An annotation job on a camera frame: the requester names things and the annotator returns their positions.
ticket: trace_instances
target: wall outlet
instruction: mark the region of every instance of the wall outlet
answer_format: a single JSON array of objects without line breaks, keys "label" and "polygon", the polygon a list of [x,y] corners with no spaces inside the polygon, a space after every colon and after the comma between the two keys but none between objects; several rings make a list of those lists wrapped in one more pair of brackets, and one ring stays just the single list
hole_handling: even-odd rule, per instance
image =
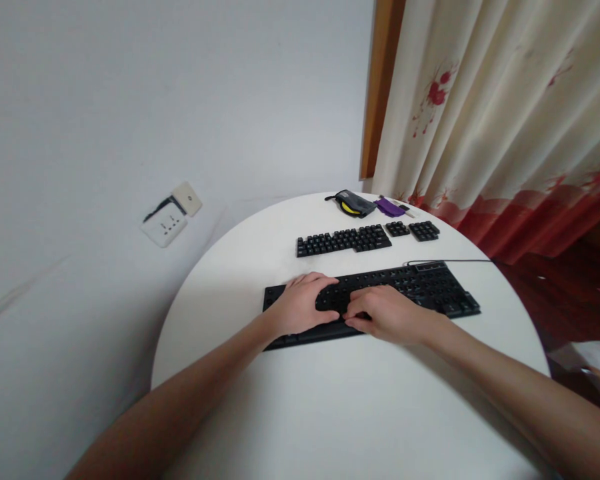
[{"label": "wall outlet", "polygon": [[202,202],[191,188],[189,182],[180,184],[171,194],[190,217],[194,216],[200,210],[200,207],[202,207]]},{"label": "wall outlet", "polygon": [[165,248],[186,226],[187,219],[174,203],[169,202],[155,212],[142,225],[140,230],[147,234],[160,248]]}]

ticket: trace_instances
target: white round table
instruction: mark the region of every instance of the white round table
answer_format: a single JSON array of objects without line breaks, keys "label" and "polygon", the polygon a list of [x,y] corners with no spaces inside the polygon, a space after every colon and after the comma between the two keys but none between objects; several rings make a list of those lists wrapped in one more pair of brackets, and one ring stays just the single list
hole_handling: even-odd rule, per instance
[{"label": "white round table", "polygon": [[[460,232],[412,207],[441,231],[392,247],[296,258],[298,237],[382,225],[340,212],[332,193],[278,203],[234,227],[193,268],[158,342],[152,387],[218,346],[258,315],[267,286],[310,271],[338,276],[418,259],[486,259]],[[374,200],[376,196],[362,196]],[[448,263],[482,314],[456,323],[548,375],[531,319],[492,263]],[[206,419],[169,478],[536,479],[538,454],[466,378],[424,347],[367,335],[262,353]]]}]

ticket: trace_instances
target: yellow object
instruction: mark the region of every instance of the yellow object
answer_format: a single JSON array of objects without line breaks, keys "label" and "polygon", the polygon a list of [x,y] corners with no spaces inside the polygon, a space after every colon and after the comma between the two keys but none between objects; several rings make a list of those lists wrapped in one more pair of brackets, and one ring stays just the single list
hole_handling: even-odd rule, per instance
[{"label": "yellow object", "polygon": [[346,203],[344,203],[344,202],[340,202],[340,206],[342,207],[342,210],[344,210],[344,211],[347,211],[347,212],[352,213],[354,215],[360,215],[360,212],[358,212],[356,210],[351,210],[349,208],[349,206]]}]

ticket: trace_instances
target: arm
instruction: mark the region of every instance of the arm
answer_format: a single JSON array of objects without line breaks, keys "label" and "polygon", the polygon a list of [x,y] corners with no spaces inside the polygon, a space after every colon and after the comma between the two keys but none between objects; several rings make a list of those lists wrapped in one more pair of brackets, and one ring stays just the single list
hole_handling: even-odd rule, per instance
[{"label": "arm", "polygon": [[[372,320],[357,318],[362,312]],[[556,470],[568,478],[600,479],[600,409],[574,392],[392,287],[353,292],[345,318],[380,339],[427,346],[468,376]]]},{"label": "arm", "polygon": [[120,416],[67,478],[159,477],[202,418],[268,344],[281,335],[300,333],[339,317],[338,312],[315,310],[320,290],[337,282],[321,273],[289,282],[266,312]]}]

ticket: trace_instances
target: hand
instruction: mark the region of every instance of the hand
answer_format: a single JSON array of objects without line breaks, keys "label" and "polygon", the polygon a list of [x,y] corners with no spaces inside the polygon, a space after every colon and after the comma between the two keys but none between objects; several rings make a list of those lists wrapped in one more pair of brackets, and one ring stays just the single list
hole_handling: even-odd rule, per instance
[{"label": "hand", "polygon": [[[366,312],[371,320],[357,318]],[[351,303],[343,315],[348,326],[380,340],[400,345],[427,343],[439,325],[449,319],[416,305],[389,286],[368,287],[351,292]]]},{"label": "hand", "polygon": [[260,317],[273,330],[275,338],[281,335],[302,333],[321,323],[338,320],[340,314],[334,310],[318,311],[315,299],[320,291],[339,280],[311,272],[291,280],[280,298]]}]

